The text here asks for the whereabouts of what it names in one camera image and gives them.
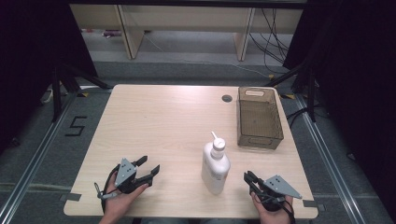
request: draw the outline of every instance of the hand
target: hand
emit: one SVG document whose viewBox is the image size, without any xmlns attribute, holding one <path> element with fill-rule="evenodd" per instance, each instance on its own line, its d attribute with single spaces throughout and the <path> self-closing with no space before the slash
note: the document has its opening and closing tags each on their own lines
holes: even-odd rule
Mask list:
<svg viewBox="0 0 396 224">
<path fill-rule="evenodd" d="M 111 190 L 114 190 L 116 186 L 114 183 L 116 182 L 117 172 L 115 172 L 108 182 L 107 192 L 109 193 Z M 108 223 L 116 223 L 120 218 L 122 218 L 129 210 L 134 199 L 137 198 L 146 188 L 149 187 L 149 184 L 145 184 L 137 188 L 134 192 L 130 194 L 119 194 L 114 198 L 106 199 L 106 211 L 102 217 L 102 220 L 99 222 L 100 224 L 108 224 Z"/>
<path fill-rule="evenodd" d="M 254 192 L 251 192 L 250 196 L 251 196 L 251 199 L 253 200 L 254 206 L 256 207 L 257 211 L 259 212 L 261 224 L 290 224 L 290 217 L 289 217 L 288 213 L 286 213 L 285 210 L 279 209 L 275 212 L 267 211 L 264 208 L 264 206 L 262 206 L 262 204 L 260 203 L 259 197 Z M 292 197 L 286 195 L 285 199 L 290 204 L 293 203 Z M 291 208 L 287 203 L 285 203 L 284 205 L 289 211 L 291 211 Z"/>
</svg>

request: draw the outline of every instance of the wooden table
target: wooden table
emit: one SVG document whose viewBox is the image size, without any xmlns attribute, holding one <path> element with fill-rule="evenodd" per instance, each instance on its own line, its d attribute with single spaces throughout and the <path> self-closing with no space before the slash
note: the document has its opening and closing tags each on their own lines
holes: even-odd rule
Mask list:
<svg viewBox="0 0 396 224">
<path fill-rule="evenodd" d="M 303 166 L 276 97 L 284 140 L 276 150 L 248 150 L 236 144 L 237 87 L 118 85 L 99 122 L 72 193 L 78 202 L 67 201 L 69 216 L 101 216 L 100 200 L 93 185 L 102 189 L 109 172 L 122 158 L 129 161 L 148 155 L 137 175 L 156 165 L 161 171 L 153 186 L 134 202 L 130 217 L 258 218 L 243 175 L 247 170 L 267 179 L 281 175 L 304 200 L 313 200 Z M 223 95 L 233 100 L 226 103 Z M 224 191 L 212 195 L 201 178 L 204 145 L 214 131 L 226 141 L 231 161 Z M 304 207 L 294 199 L 296 218 L 315 218 L 318 209 Z"/>
</svg>

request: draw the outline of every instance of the gray carpet floor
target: gray carpet floor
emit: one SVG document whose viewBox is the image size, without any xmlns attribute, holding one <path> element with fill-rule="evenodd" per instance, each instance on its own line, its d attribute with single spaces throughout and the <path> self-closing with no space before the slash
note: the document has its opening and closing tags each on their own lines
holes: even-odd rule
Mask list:
<svg viewBox="0 0 396 224">
<path fill-rule="evenodd" d="M 165 85 L 216 85 L 216 86 L 260 86 L 268 82 L 266 75 L 273 74 L 264 66 L 245 65 L 235 67 L 204 63 L 106 63 L 96 62 L 100 78 L 107 84 L 165 84 Z M 286 72 L 281 67 L 270 67 L 277 72 Z M 279 84 L 280 94 L 290 93 L 293 78 Z M 79 79 L 81 85 L 91 85 Z M 110 93 L 91 91 L 86 97 L 77 97 L 65 115 L 59 132 L 49 147 L 45 159 L 23 197 L 11 223 L 97 223 L 99 217 L 68 217 L 64 214 L 62 195 L 69 192 L 78 174 L 85 153 L 92 140 Z M 281 99 L 285 113 L 299 109 L 296 100 Z M 356 162 L 347 158 L 348 149 L 337 132 L 325 108 L 316 109 L 317 125 L 332 152 L 339 169 L 346 179 L 367 223 L 392 223 L 382 203 L 371 188 Z M 85 126 L 80 136 L 66 136 L 75 133 L 70 124 L 75 116 L 77 125 Z M 52 119 L 52 104 L 36 109 L 18 136 L 21 145 L 8 148 L 0 157 L 0 204 L 24 172 L 35 154 Z M 297 223 L 350 223 L 342 201 L 318 153 L 303 117 L 295 120 L 291 131 L 299 151 L 309 185 L 316 202 L 320 205 L 319 215 L 313 220 L 298 220 Z M 125 218 L 120 223 L 131 223 Z"/>
</svg>

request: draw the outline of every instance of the cable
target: cable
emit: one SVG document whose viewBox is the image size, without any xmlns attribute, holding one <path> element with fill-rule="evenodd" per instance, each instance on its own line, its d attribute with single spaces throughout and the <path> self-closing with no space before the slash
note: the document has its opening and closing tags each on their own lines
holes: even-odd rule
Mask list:
<svg viewBox="0 0 396 224">
<path fill-rule="evenodd" d="M 315 108 L 315 107 L 320 107 L 320 106 L 322 106 L 322 105 L 321 105 L 321 104 L 316 104 L 316 105 L 314 105 L 314 108 Z M 297 117 L 299 117 L 300 115 L 302 115 L 304 112 L 307 112 L 307 111 L 308 111 L 308 107 L 304 107 L 303 109 L 299 109 L 299 110 L 297 110 L 296 112 L 287 115 L 287 116 L 286 116 L 286 119 L 289 119 L 289 118 L 291 118 L 291 117 L 294 117 L 294 118 L 291 120 L 291 123 L 290 123 L 289 127 L 291 128 L 291 126 L 293 125 L 293 123 L 294 123 L 294 121 L 297 119 Z"/>
</svg>

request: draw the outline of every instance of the finger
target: finger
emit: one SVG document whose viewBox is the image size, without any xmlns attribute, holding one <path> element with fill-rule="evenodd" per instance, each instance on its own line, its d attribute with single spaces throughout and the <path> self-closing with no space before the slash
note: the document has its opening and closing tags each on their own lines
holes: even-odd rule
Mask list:
<svg viewBox="0 0 396 224">
<path fill-rule="evenodd" d="M 289 196 L 289 195 L 285 195 L 285 199 L 286 199 L 286 202 L 288 202 L 288 203 L 285 203 L 285 207 L 286 207 L 289 211 L 291 211 L 290 205 L 293 204 L 293 197 L 291 197 L 291 196 Z"/>
<path fill-rule="evenodd" d="M 251 192 L 250 196 L 251 196 L 251 200 L 253 201 L 253 204 L 254 204 L 254 206 L 256 207 L 257 211 L 258 211 L 259 213 L 265 212 L 266 210 L 265 210 L 264 206 L 262 206 L 262 204 L 259 203 L 260 199 L 259 199 L 259 197 L 256 195 L 256 193 L 255 193 L 255 192 Z"/>
<path fill-rule="evenodd" d="M 107 191 L 106 193 L 109 193 L 110 191 L 114 190 L 116 188 L 116 177 L 117 177 L 117 171 L 111 175 L 110 179 L 108 180 L 108 186 L 107 186 Z"/>
</svg>

